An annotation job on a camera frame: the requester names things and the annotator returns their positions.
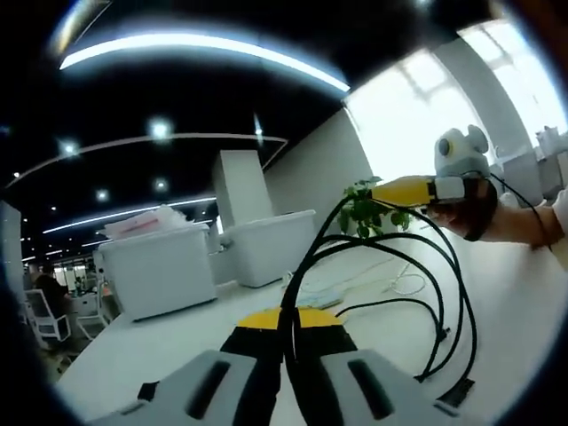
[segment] person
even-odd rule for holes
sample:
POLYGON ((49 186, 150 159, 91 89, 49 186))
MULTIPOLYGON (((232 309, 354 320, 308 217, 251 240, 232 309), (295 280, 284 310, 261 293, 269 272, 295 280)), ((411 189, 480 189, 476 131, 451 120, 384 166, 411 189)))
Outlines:
POLYGON ((67 299, 68 289, 65 286, 60 286, 54 278, 55 270, 50 264, 45 264, 42 267, 42 273, 35 279, 35 288, 43 291, 45 301, 50 307, 51 313, 55 318, 65 315, 69 301, 67 299))
MULTIPOLYGON (((484 181, 479 187, 477 192, 479 200, 482 201, 487 196, 489 185, 489 182, 484 181)), ((470 228, 468 217, 471 215, 462 214, 459 207, 459 203, 430 207, 428 215, 438 225, 464 237, 470 228)), ((564 189, 558 194, 552 206, 540 205, 534 210, 509 207, 498 202, 493 219, 480 240, 522 242, 538 248, 559 242, 567 232, 568 192, 564 189)))

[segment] white column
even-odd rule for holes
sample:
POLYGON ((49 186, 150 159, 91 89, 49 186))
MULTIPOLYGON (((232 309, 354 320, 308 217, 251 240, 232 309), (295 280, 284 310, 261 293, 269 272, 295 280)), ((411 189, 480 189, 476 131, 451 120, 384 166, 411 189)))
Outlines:
POLYGON ((8 287, 18 299, 24 301, 24 265, 21 261, 21 214, 5 201, 0 202, 0 242, 2 262, 8 287))
POLYGON ((461 86, 495 148, 502 176, 531 204, 542 201, 533 145, 521 117, 493 71, 462 38, 433 53, 461 86))
POLYGON ((274 216, 255 150, 221 151, 213 167, 213 186, 225 229, 274 216))
POLYGON ((492 141, 499 159, 531 152, 533 146, 513 102, 486 63, 463 39, 433 51, 461 86, 492 141))

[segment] white table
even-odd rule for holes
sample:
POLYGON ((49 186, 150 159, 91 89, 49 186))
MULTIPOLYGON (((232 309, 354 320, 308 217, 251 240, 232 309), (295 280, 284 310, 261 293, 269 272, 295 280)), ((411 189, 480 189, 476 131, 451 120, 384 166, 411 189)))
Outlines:
MULTIPOLYGON (((422 233, 440 243, 432 231, 422 233)), ((545 249, 450 238, 461 261, 479 333, 477 360, 469 375, 476 384, 461 408, 491 421, 517 399, 548 355, 566 310, 567 279, 545 249)), ((444 259, 417 241, 393 241, 392 246, 423 261, 437 277, 446 302, 445 325, 454 332, 458 290, 444 259)), ((344 303, 332 308, 334 312, 351 304, 393 298, 397 295, 384 292, 388 282, 381 279, 395 277, 404 263, 389 259, 389 255, 356 248, 324 259, 304 283, 315 289, 356 276, 343 285, 351 289, 344 303)), ((141 383, 159 381, 201 351, 218 349, 238 320, 277 305, 281 294, 280 284, 260 289, 230 285, 219 289, 214 303, 182 312, 139 323, 121 315, 66 371, 57 389, 84 421, 108 414, 135 400, 141 383)), ((430 284, 415 298, 437 310, 430 284)), ((375 349, 410 375, 422 371, 434 333, 430 315, 421 306, 389 304, 349 312, 345 318, 345 328, 359 348, 375 349)), ((441 344, 438 360, 453 336, 441 344)), ((466 320, 453 360, 422 384, 426 395, 436 398, 454 384, 467 363, 469 348, 466 320)), ((272 424, 302 424, 284 367, 282 377, 272 424)))

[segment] ceiling light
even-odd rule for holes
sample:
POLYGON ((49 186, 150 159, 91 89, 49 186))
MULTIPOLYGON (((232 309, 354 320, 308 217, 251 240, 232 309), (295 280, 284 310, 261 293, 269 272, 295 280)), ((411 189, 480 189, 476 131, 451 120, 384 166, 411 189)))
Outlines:
POLYGON ((59 143, 59 150, 63 155, 73 156, 79 154, 79 146, 72 140, 59 143))
MULTIPOLYGON (((201 202, 215 201, 216 199, 217 199, 216 197, 207 197, 207 198, 200 198, 200 199, 195 199, 195 200, 177 201, 177 202, 169 203, 168 206, 170 206, 170 207, 185 206, 187 204, 197 204, 197 203, 201 203, 201 202)), ((45 231, 43 231, 43 233, 54 233, 56 231, 60 231, 62 229, 67 229, 67 228, 72 228, 72 227, 78 226, 78 225, 90 224, 90 223, 98 222, 98 221, 101 221, 101 220, 112 219, 114 217, 133 215, 135 213, 141 213, 143 211, 158 209, 159 207, 160 206, 144 207, 142 209, 126 210, 126 211, 114 213, 112 215, 105 215, 105 216, 93 217, 91 219, 79 220, 79 221, 73 222, 71 224, 58 226, 58 227, 52 228, 52 229, 46 229, 45 231)))
POLYGON ((171 136, 171 123, 162 118, 154 118, 150 120, 149 133, 157 140, 167 140, 171 136))
POLYGON ((106 189, 100 189, 97 191, 97 200, 104 202, 108 201, 108 191, 106 189))
POLYGON ((163 178, 156 179, 154 181, 154 189, 159 193, 165 193, 168 191, 168 181, 163 178))
POLYGON ((302 61, 290 58, 282 53, 270 51, 264 47, 255 44, 237 42, 227 38, 214 37, 212 35, 183 34, 183 33, 165 33, 165 34, 147 34, 134 35, 130 37, 119 38, 110 42, 95 44, 92 47, 76 51, 68 55, 59 69, 71 67, 72 65, 86 59, 104 55, 111 51, 123 51, 127 49, 139 49, 148 47, 171 47, 171 46, 192 46, 207 47, 210 49, 220 49, 224 51, 236 51, 257 58, 262 58, 290 67, 303 74, 310 75, 324 83, 327 83, 340 91, 349 91, 349 86, 344 82, 332 77, 323 71, 305 64, 302 61))
POLYGON ((94 246, 96 244, 102 244, 103 242, 109 242, 112 240, 103 240, 103 241, 94 241, 94 242, 88 242, 87 244, 82 244, 81 247, 89 247, 89 246, 94 246))

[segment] green plant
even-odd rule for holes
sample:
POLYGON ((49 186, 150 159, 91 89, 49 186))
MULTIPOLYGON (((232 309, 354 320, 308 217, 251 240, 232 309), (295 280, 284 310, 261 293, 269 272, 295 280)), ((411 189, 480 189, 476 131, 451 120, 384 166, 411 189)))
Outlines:
POLYGON ((408 229, 411 216, 405 212, 389 209, 368 198, 369 190, 381 182, 378 176, 373 176, 368 180, 361 179, 352 186, 346 188, 343 193, 353 197, 341 209, 337 215, 337 222, 342 233, 347 233, 351 223, 357 225, 357 234, 360 238, 368 238, 375 235, 382 235, 383 220, 390 220, 393 225, 408 229))

